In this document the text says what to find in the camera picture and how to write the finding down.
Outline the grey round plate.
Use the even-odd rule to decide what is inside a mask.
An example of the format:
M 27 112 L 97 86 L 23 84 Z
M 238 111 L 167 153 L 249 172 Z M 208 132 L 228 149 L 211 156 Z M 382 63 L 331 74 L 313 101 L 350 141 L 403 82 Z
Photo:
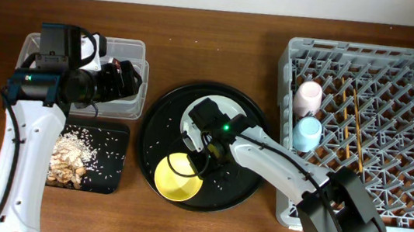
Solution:
M 245 110 L 234 100 L 229 99 L 229 97 L 225 97 L 222 95 L 205 95 L 201 98 L 198 98 L 197 100 L 194 100 L 187 106 L 187 108 L 184 110 L 184 113 L 182 114 L 182 119 L 190 118 L 189 113 L 190 111 L 196 106 L 198 103 L 201 103 L 205 99 L 210 99 L 217 103 L 217 107 L 221 111 L 222 114 L 227 114 L 229 119 L 233 118 L 234 116 L 237 116 L 238 114 L 242 114 L 243 116 L 247 116 L 245 113 Z

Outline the yellow bowl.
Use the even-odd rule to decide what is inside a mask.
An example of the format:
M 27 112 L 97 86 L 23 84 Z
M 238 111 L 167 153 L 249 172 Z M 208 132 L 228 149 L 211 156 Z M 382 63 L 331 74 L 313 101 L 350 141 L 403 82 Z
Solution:
M 193 198 L 201 189 L 203 180 L 199 177 L 183 177 L 177 175 L 174 170 L 184 175 L 193 175 L 187 154 L 174 153 L 169 158 L 163 158 L 155 168 L 154 180 L 157 191 L 166 199 L 175 202 L 184 202 Z

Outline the food scraps pile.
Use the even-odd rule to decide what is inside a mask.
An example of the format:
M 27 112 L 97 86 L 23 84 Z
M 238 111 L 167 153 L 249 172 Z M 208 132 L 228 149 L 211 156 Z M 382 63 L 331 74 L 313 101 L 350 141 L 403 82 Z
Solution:
M 82 133 L 61 134 L 50 156 L 46 184 L 66 189 L 82 189 L 88 173 L 94 171 L 97 150 Z

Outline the blue cup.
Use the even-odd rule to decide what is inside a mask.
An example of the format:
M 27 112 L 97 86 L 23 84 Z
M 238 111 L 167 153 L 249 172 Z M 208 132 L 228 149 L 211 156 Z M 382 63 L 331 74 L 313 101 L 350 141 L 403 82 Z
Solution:
M 298 121 L 293 130 L 293 148 L 302 153 L 313 151 L 320 143 L 322 125 L 315 118 L 306 116 Z

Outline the pink cup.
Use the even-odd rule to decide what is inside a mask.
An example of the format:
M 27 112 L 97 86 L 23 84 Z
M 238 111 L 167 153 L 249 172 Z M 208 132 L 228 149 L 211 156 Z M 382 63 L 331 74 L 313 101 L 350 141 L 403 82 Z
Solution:
M 297 116 L 305 117 L 309 113 L 315 115 L 320 109 L 322 101 L 322 87 L 314 81 L 306 81 L 298 87 L 294 94 L 293 111 Z

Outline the gold brown snack wrapper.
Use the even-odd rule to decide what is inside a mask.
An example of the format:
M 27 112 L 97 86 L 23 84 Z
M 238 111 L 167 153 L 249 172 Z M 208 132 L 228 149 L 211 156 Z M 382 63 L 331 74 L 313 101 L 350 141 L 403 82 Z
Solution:
M 110 62 L 107 64 L 108 65 L 108 69 L 107 74 L 112 78 L 118 78 L 121 76 L 121 66 L 120 66 L 120 61 L 115 59 L 114 57 L 110 58 Z

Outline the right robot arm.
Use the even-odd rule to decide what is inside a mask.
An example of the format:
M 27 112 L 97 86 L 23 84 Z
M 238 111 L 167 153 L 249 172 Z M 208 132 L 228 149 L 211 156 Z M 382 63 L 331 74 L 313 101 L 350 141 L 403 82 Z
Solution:
M 192 102 L 181 126 L 192 151 L 255 172 L 295 206 L 303 232 L 386 232 L 360 177 L 307 162 L 273 140 L 254 119 L 229 112 L 215 96 Z

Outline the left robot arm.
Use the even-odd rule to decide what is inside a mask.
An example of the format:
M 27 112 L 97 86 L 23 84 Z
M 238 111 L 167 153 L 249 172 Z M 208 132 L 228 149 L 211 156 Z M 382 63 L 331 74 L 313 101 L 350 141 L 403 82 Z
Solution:
M 0 94 L 5 135 L 0 151 L 0 232 L 40 232 L 50 156 L 72 106 L 136 95 L 141 74 L 106 56 L 107 39 L 76 25 L 44 23 L 39 50 L 14 70 Z

